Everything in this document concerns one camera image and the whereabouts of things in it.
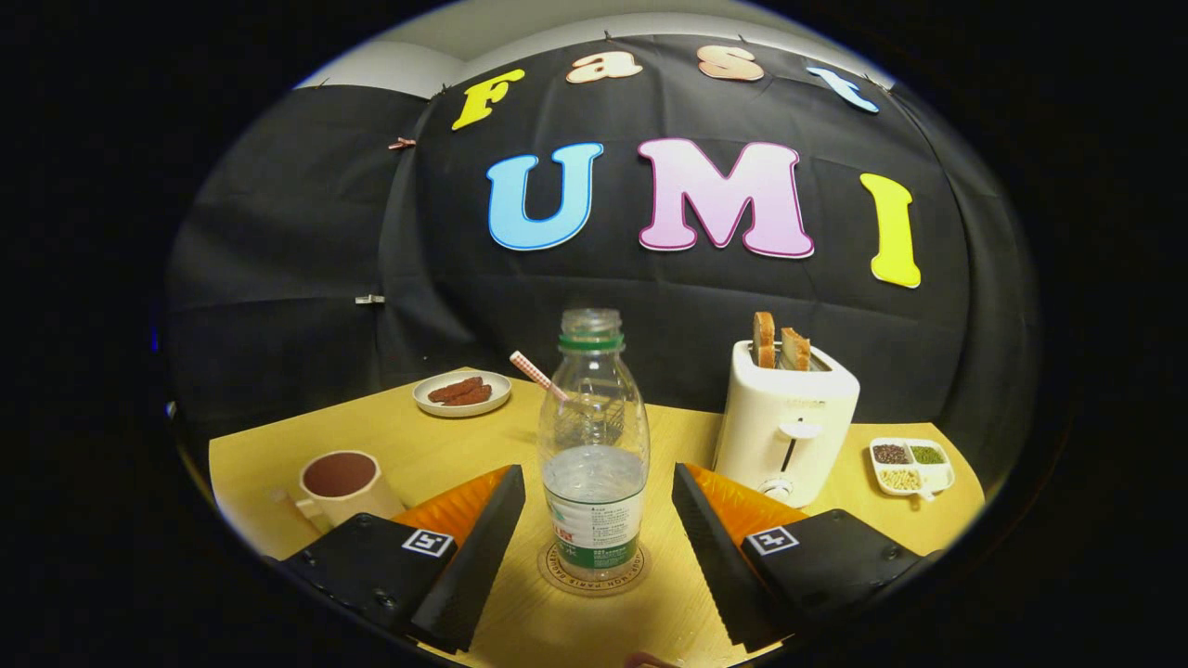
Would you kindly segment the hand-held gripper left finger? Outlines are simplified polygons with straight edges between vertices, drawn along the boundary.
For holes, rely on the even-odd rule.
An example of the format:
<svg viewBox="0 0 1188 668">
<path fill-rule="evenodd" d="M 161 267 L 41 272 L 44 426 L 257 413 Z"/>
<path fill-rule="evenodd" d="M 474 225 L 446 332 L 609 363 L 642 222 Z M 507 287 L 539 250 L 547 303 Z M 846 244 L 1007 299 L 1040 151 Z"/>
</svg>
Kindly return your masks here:
<svg viewBox="0 0 1188 668">
<path fill-rule="evenodd" d="M 491 470 L 391 519 L 356 513 L 277 568 L 364 625 L 467 651 L 524 499 L 522 465 Z"/>
</svg>

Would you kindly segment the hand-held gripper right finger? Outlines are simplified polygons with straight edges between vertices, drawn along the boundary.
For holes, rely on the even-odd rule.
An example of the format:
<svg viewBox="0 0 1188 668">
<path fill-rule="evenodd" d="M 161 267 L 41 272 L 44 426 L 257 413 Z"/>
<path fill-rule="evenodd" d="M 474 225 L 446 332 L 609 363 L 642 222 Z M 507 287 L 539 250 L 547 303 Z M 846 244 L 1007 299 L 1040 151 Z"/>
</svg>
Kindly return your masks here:
<svg viewBox="0 0 1188 668">
<path fill-rule="evenodd" d="M 729 642 L 750 651 L 857 616 L 941 557 L 842 508 L 808 516 L 691 462 L 674 467 L 672 504 Z"/>
</svg>

